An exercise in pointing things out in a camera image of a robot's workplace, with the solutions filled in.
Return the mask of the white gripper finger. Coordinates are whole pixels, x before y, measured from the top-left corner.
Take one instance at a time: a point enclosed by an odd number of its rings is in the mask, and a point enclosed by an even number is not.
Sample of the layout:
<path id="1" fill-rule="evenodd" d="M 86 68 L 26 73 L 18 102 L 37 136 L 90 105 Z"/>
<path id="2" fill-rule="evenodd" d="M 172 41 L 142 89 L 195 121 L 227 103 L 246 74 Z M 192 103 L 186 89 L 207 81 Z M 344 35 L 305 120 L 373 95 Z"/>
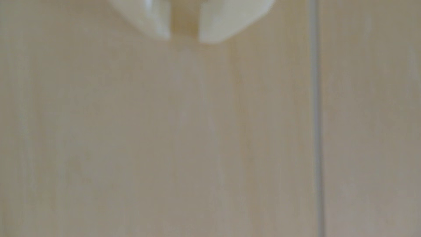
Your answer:
<path id="1" fill-rule="evenodd" d="M 109 3 L 141 33 L 153 39 L 171 39 L 170 1 L 109 0 Z"/>
<path id="2" fill-rule="evenodd" d="M 264 17 L 275 0 L 207 0 L 201 4 L 199 42 L 221 43 Z"/>

